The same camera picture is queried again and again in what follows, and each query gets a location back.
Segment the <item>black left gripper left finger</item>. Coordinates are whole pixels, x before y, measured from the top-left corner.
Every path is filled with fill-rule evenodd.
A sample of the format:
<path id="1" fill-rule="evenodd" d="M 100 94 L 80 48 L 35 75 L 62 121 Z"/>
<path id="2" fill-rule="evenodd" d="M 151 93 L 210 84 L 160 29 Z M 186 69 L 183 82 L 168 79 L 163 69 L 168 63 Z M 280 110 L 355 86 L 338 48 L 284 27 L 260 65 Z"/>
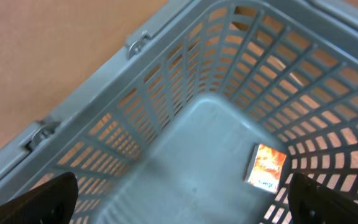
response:
<path id="1" fill-rule="evenodd" d="M 0 206 L 0 223 L 69 223 L 78 199 L 77 179 L 66 172 Z"/>

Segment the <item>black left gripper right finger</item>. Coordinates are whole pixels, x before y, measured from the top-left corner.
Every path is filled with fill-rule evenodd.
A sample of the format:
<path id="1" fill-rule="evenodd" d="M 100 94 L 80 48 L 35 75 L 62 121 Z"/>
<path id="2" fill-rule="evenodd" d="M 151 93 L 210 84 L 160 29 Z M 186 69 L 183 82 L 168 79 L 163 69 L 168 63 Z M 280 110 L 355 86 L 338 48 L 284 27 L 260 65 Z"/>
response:
<path id="1" fill-rule="evenodd" d="M 288 191 L 293 224 L 358 224 L 358 204 L 300 173 Z"/>

